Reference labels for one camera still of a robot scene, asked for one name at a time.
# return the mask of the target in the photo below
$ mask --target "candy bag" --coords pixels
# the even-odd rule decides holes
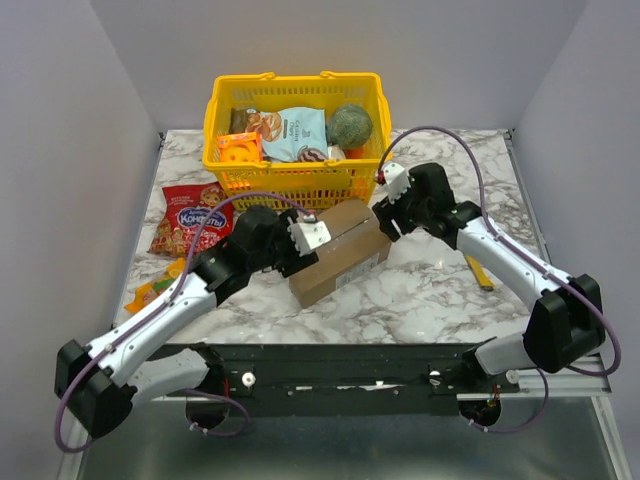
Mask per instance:
[[[153,302],[180,276],[184,270],[185,263],[184,258],[179,258],[169,265],[165,273],[160,277],[154,278],[151,282],[136,288],[136,296],[133,302],[124,306],[125,310],[130,313],[138,313]]]
[[[324,110],[293,107],[279,112],[231,110],[229,133],[256,132],[264,156],[272,161],[323,161],[328,158]]]
[[[219,183],[175,185],[162,189],[167,201],[164,218],[158,225],[149,252],[179,257],[189,252],[198,227],[212,207],[226,198]],[[202,230],[195,253],[213,247],[233,230],[233,206],[222,207]]]

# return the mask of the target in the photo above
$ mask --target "orange package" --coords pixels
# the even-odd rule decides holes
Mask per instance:
[[[163,273],[162,276],[154,278],[151,282],[136,288],[136,296],[133,302],[124,306],[125,310],[130,313],[138,313],[153,302],[180,276],[184,270],[185,263],[184,258],[179,258],[167,267],[166,272]]]
[[[205,185],[174,185],[164,187],[162,193],[167,201],[167,210],[158,225],[149,252],[173,257],[187,255],[200,224],[211,208],[227,196],[218,182]],[[229,203],[207,221],[198,239],[195,253],[213,247],[232,230],[233,205]]]

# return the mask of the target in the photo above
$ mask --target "yellow package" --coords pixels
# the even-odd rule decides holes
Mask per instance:
[[[162,292],[171,286],[176,278],[180,276],[184,270],[185,259],[179,258],[167,267],[162,276],[153,279],[150,283],[136,288],[136,297],[133,302],[124,306],[125,310],[130,313],[138,313],[144,307],[153,302]]]

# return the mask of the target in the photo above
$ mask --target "food package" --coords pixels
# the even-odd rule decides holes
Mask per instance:
[[[323,161],[328,158],[324,110],[293,107],[279,112],[253,108],[231,110],[230,134],[256,132],[265,159],[280,162]]]
[[[125,310],[129,313],[138,313],[144,307],[149,305],[180,276],[184,270],[184,266],[185,259],[179,258],[169,265],[167,270],[161,276],[136,288],[135,298],[133,302],[124,306]]]
[[[167,202],[149,252],[179,257],[189,252],[196,231],[212,207],[226,198],[218,182],[205,185],[175,185],[162,189]],[[233,230],[233,206],[227,204],[209,219],[195,253],[213,247]]]
[[[262,139],[256,132],[218,136],[221,162],[262,162]]]
[[[331,241],[316,250],[317,263],[289,277],[289,288],[303,308],[385,261],[391,249],[375,214],[360,199],[339,203],[318,219],[326,223]]]

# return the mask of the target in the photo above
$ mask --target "yellow basket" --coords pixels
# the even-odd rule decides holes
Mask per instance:
[[[229,133],[231,109],[255,108],[275,112],[291,107],[324,109],[326,118],[345,103],[361,105],[373,121],[373,134],[357,160],[260,163],[220,162],[218,135]],[[391,115],[375,73],[322,72],[319,76],[277,77],[229,75],[218,77],[204,119],[203,163],[213,172],[227,195],[268,191],[279,193],[311,209],[329,208],[348,198],[368,202],[375,187],[375,172],[389,145]],[[234,202],[237,210],[254,204],[288,208],[278,200],[247,198]]]

